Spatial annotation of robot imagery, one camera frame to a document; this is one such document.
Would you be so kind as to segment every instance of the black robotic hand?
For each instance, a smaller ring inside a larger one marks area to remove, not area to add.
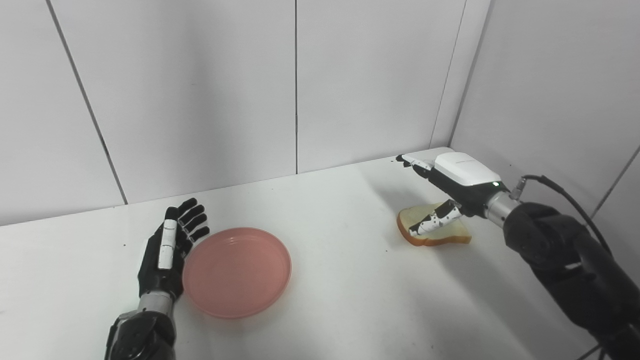
[[[184,268],[184,258],[189,254],[193,243],[203,236],[209,234],[209,228],[204,226],[195,230],[207,220],[204,213],[204,206],[198,205],[195,198],[191,198],[182,203],[177,208],[168,208],[167,215],[177,213],[177,231],[175,235],[175,250],[173,252],[173,266],[168,270],[158,268],[158,256],[163,234],[163,224],[147,242],[145,256],[138,272],[138,282],[140,284],[139,296],[150,291],[164,291],[169,293],[173,301],[182,295],[182,269]]]
[[[138,272],[138,309],[120,315],[111,326],[105,360],[175,360],[173,304],[182,295],[185,257],[194,242],[209,234],[206,226],[196,229],[206,220],[204,206],[193,198],[167,209],[165,221],[147,241]],[[170,256],[161,257],[162,252]]]

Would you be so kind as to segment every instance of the silver cylindrical connector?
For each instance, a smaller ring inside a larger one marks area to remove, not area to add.
[[[171,317],[172,310],[173,300],[171,299],[171,295],[164,291],[144,293],[138,303],[139,313],[142,311],[155,311],[156,313],[162,313]]]
[[[499,192],[489,199],[486,205],[486,218],[502,227],[509,214],[520,205],[520,201],[512,199],[508,192]]]

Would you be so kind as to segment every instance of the black cable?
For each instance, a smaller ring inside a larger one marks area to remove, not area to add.
[[[598,349],[600,348],[600,344],[594,346],[591,350],[587,351],[584,353],[583,356],[580,356],[579,358],[577,358],[576,360],[585,360],[587,357],[589,357],[589,355],[593,354],[594,352],[598,351]]]
[[[580,204],[578,204],[578,202],[573,199],[573,197],[571,197],[571,195],[569,195],[563,188],[562,186],[556,184],[553,180],[549,179],[548,177],[542,175],[542,176],[537,176],[537,175],[524,175],[522,177],[523,179],[531,179],[531,180],[535,180],[543,185],[548,186],[549,188],[551,188],[553,191],[559,193],[560,195],[562,195],[565,199],[567,199],[571,205],[573,205],[573,207],[578,211],[578,213],[580,213],[580,216],[582,216],[582,218],[584,219],[584,221],[587,222],[587,225],[589,225],[589,227],[591,228],[591,230],[593,231],[593,233],[595,234],[596,238],[598,238],[598,241],[600,242],[600,244],[602,245],[602,247],[611,255],[611,249],[609,248],[609,244],[607,244],[607,242],[604,240],[604,237],[602,236],[602,233],[600,232],[600,230],[598,230],[598,227],[596,226],[596,224],[593,223],[592,219],[589,217],[589,215],[587,215],[587,213],[582,209],[582,207],[580,206]]]

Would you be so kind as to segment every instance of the white wall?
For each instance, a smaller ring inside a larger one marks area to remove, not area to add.
[[[452,147],[508,184],[545,174],[593,211],[637,147],[640,3],[495,0]],[[525,199],[570,211],[550,190]]]
[[[44,1],[0,2],[0,225],[123,204]]]
[[[640,204],[640,156],[636,156],[604,202],[594,222],[611,246],[616,261],[640,284],[640,235],[637,231]]]
[[[465,2],[298,1],[300,172],[429,146]]]
[[[51,4],[138,202],[441,145],[487,1]],[[0,146],[47,146],[0,160],[0,224],[123,202],[46,2],[2,9]]]
[[[52,3],[130,202],[295,174],[292,1]]]

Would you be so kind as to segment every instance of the robot finger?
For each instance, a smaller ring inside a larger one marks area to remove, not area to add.
[[[191,209],[192,207],[196,206],[197,204],[198,204],[198,201],[194,197],[192,197],[189,200],[183,202],[182,205],[178,206],[179,216],[184,215],[187,212],[187,210]]]
[[[191,241],[196,242],[207,235],[209,235],[209,228],[207,226],[203,226],[191,234]]]
[[[203,205],[198,205],[194,208],[191,208],[191,210],[189,210],[186,214],[182,215],[180,217],[180,222],[182,222],[183,224],[186,224],[188,222],[191,221],[191,219],[195,218],[196,216],[200,215],[204,213],[204,206]]]
[[[185,224],[184,230],[188,233],[193,231],[198,225],[202,225],[205,221],[207,221],[207,214],[200,214],[197,217],[193,218],[188,224]]]

